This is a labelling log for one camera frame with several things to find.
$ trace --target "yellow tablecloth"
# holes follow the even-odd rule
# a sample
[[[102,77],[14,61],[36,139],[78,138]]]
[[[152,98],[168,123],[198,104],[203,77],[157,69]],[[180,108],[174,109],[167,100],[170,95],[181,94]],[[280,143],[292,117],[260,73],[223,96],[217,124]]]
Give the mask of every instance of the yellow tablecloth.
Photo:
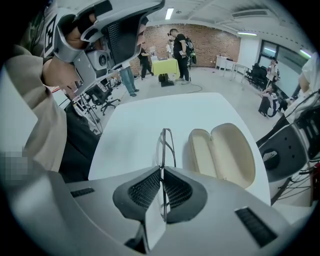
[[[178,62],[175,58],[169,58],[153,62],[152,72],[155,75],[176,74],[177,77],[180,76]]]

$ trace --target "red brick wall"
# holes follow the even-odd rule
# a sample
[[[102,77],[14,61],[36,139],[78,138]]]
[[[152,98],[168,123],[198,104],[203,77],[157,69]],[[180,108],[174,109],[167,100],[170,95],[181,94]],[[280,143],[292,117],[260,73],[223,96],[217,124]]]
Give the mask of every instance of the red brick wall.
[[[239,37],[219,29],[191,24],[170,24],[146,28],[144,37],[147,49],[155,46],[160,58],[167,57],[166,45],[169,39],[167,33],[170,29],[177,29],[192,39],[198,65],[215,67],[214,61],[216,61],[217,55],[229,57],[235,62],[238,61],[241,40]],[[134,74],[141,73],[138,58],[131,61],[130,64]]]

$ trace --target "ceiling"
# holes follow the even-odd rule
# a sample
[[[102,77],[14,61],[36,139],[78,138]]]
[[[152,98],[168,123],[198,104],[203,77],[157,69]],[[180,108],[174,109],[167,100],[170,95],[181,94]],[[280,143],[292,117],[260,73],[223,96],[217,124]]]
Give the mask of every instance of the ceiling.
[[[174,8],[171,19],[165,20],[167,9]],[[263,10],[233,17],[234,13]],[[165,7],[149,16],[148,26],[162,24],[197,24],[230,32],[249,32],[295,52],[312,53],[315,48],[295,19],[273,0],[166,0]]]

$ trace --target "gray floor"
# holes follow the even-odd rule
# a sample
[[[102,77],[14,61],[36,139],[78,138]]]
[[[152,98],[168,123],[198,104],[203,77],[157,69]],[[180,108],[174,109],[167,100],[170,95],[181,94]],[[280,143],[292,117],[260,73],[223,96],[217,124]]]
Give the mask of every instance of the gray floor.
[[[128,102],[140,101],[144,99],[161,97],[167,95],[187,94],[187,93],[220,93],[224,96],[228,102],[234,107],[237,113],[241,116],[247,127],[249,128],[253,138],[257,141],[266,133],[268,133],[277,120],[281,117],[281,114],[277,114],[273,118],[263,117],[258,113],[258,108],[261,103],[260,91],[249,85],[247,80],[240,83],[242,76],[237,75],[235,80],[230,80],[230,73],[226,72],[223,76],[223,72],[216,70],[215,68],[192,68],[190,72],[192,84],[181,85],[176,83],[174,86],[161,87],[158,82],[158,76],[147,75],[146,79],[141,81],[140,78],[135,80],[135,86],[140,89],[137,92],[136,97],[131,97],[126,88],[120,85],[118,89],[114,89],[112,92],[113,99],[121,99],[120,104],[126,104]],[[102,113],[96,111],[97,115],[101,118],[101,126],[104,129],[108,123],[109,118],[113,114],[114,109],[108,108],[105,112],[105,116]],[[273,196],[278,187],[282,185],[284,181],[278,183],[270,183],[270,194]],[[310,180],[307,180],[303,184],[310,184]],[[302,189],[287,189],[286,196],[293,195],[296,192],[302,191]],[[273,207],[277,209],[285,218],[291,223],[295,223],[299,219],[308,216],[312,212],[310,206],[310,189],[300,194],[291,196],[277,201]]]

